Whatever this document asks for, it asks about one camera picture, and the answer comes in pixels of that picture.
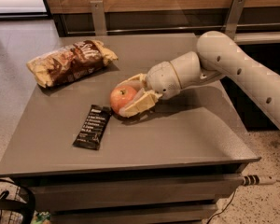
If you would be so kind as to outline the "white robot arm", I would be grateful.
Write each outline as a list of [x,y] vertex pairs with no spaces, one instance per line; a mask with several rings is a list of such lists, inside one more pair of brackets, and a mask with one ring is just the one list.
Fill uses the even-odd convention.
[[154,65],[122,83],[137,90],[119,114],[132,117],[168,100],[190,86],[230,78],[280,130],[280,76],[253,60],[227,35],[210,31],[201,35],[196,50]]

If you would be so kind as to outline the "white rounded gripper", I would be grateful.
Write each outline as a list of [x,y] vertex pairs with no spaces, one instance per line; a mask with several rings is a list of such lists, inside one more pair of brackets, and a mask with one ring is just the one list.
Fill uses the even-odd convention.
[[173,65],[162,62],[153,66],[147,74],[137,74],[120,82],[117,87],[131,86],[139,91],[130,102],[119,110],[119,115],[129,118],[149,110],[160,98],[168,100],[181,92],[181,86]]

